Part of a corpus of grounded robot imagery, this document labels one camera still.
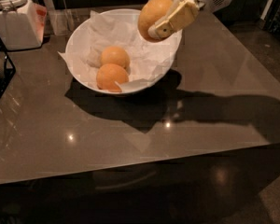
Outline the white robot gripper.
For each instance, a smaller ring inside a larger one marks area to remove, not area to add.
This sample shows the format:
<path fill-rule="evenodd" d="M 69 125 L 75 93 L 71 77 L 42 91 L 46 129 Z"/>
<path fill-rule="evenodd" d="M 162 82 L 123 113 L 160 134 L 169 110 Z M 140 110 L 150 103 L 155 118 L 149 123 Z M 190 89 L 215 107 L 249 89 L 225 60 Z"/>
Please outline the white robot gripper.
<path fill-rule="evenodd" d="M 232 0 L 172 0 L 166 14 L 148 29 L 148 35 L 155 40 L 163 40 L 193 23 L 199 10 L 209 12 L 227 7 Z"/>

